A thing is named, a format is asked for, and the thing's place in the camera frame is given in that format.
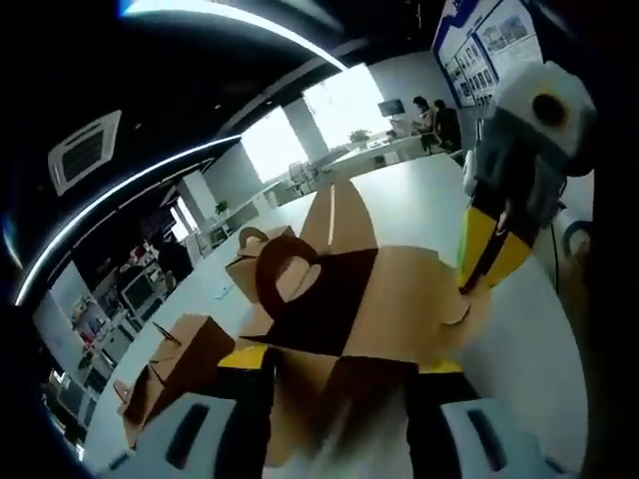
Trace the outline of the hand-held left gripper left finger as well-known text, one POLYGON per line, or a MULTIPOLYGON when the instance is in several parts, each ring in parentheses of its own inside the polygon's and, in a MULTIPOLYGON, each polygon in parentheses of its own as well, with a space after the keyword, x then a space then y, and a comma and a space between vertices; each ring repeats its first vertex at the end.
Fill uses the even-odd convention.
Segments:
POLYGON ((183 394, 146 426, 136 448, 101 478, 260 478, 271 438, 278 353, 235 351, 213 380, 183 394))

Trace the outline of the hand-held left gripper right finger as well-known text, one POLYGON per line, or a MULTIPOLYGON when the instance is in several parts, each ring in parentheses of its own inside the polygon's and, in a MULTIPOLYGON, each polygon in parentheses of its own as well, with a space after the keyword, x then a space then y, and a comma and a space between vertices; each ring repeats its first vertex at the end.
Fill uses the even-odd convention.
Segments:
POLYGON ((404 377, 406 442, 415 478, 577 478, 544 455, 507 408, 478 395, 454 361, 404 377))

